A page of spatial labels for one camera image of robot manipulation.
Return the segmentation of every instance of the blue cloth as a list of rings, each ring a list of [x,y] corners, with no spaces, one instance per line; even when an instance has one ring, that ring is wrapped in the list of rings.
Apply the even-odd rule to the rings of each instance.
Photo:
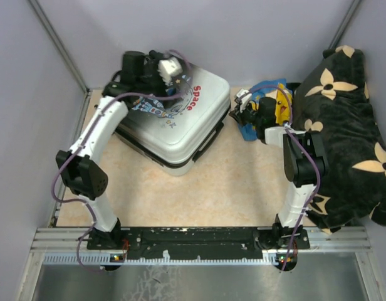
[[[250,88],[250,91],[253,91],[255,89],[261,88],[263,86],[272,85],[272,86],[278,86],[278,84],[282,83],[286,87],[286,79],[280,78],[277,80],[265,80],[263,82],[259,82],[257,85]],[[256,98],[261,98],[266,95],[266,93],[274,91],[275,88],[262,88],[258,90],[257,92],[254,92],[251,96],[251,100],[255,101],[256,103],[259,103],[259,100],[256,100]],[[253,126],[251,124],[246,124],[244,127],[237,125],[239,127],[239,131],[242,134],[242,137],[245,141],[255,141],[257,140],[257,133],[256,130],[253,129]]]

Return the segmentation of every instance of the sticker graphic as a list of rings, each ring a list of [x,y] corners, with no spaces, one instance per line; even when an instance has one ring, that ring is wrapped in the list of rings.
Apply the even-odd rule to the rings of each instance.
[[[178,93],[176,86],[180,87],[181,90],[186,90],[184,97],[178,99],[171,107],[165,108],[163,103],[158,100],[140,97],[134,103],[132,110],[147,112],[157,116],[157,118],[168,119],[166,124],[173,129],[177,124],[171,122],[171,119],[174,119],[174,116],[178,114],[182,115],[185,110],[192,110],[199,100],[201,87],[192,87],[190,85],[191,80],[192,77],[185,74],[174,78],[174,80],[167,85],[168,95]]]

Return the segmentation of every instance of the beige floor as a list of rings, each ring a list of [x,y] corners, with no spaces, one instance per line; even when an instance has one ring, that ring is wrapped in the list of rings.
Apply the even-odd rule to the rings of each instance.
[[[94,91],[85,120],[94,113]],[[245,142],[227,117],[215,143],[182,177],[172,177],[113,135],[101,168],[107,195],[123,226],[270,226],[287,189],[282,150]],[[58,226],[91,223],[79,203],[62,206]],[[312,225],[305,220],[305,225]]]

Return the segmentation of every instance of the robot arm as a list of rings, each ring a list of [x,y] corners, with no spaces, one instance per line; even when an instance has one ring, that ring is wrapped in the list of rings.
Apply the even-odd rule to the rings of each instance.
[[[254,109],[255,106],[249,105],[250,91],[242,89],[236,94],[235,101],[237,102],[236,108],[230,115],[241,125],[255,126],[257,138],[265,144],[283,149],[284,171],[289,186],[284,205],[276,215],[275,224],[280,238],[290,237],[300,219],[306,201],[316,188],[315,170],[296,143],[300,143],[309,153],[321,176],[324,176],[328,172],[328,162],[321,135],[319,132],[305,132],[293,130],[290,127],[275,126],[276,101],[272,98],[262,98],[262,102]]]
[[[93,118],[80,138],[70,147],[68,152],[60,150],[56,156],[58,166],[62,166],[92,130],[82,150],[62,173],[62,179],[73,194],[89,203],[96,215],[95,228],[102,232],[111,232],[117,223],[117,217],[114,215],[105,193],[108,176],[98,164],[111,135],[128,114],[125,102],[115,102],[103,114],[103,108],[112,99],[113,97],[109,96],[101,98]]]
[[[98,165],[111,135],[122,119],[127,116],[128,109],[135,104],[133,96],[125,97],[122,101],[116,101],[114,97],[135,91],[139,93],[131,94],[148,95],[157,92],[166,94],[164,84],[182,73],[182,67],[175,57],[165,58],[159,56],[159,53],[152,53],[152,51],[150,53],[156,57],[150,64],[146,64],[150,65],[146,72],[143,53],[128,51],[124,54],[123,62],[126,66],[117,73],[121,74],[121,82],[112,80],[105,87],[100,104],[79,139],[68,151],[60,150],[56,155],[57,165],[61,168],[70,156],[76,153],[76,156],[63,168],[62,180],[73,194],[90,205],[96,219],[94,231],[99,236],[109,237],[112,241],[114,241],[112,239],[114,233],[118,228],[120,229],[120,222],[114,215],[105,194],[108,176]]]

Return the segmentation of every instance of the suitcase handle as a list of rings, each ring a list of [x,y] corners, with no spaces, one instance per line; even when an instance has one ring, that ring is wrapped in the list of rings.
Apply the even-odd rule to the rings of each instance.
[[[202,148],[202,150],[199,150],[199,151],[196,152],[196,154],[195,154],[194,157],[193,157],[193,162],[199,160],[199,158],[200,158],[201,156],[203,156],[203,154],[208,150],[208,148],[211,146],[211,144],[212,144],[212,143],[215,141],[215,139],[218,137],[219,133],[221,133],[221,130],[222,130],[223,127],[224,127],[224,122],[220,122],[220,123],[217,125],[217,127],[215,128],[215,130],[212,131],[212,132],[208,135],[208,137],[210,137],[210,136],[212,135],[212,133],[215,132],[215,134],[212,135],[212,137],[210,138],[209,141],[207,141],[208,137],[207,137],[207,139],[204,141],[203,144],[205,144],[205,146]]]

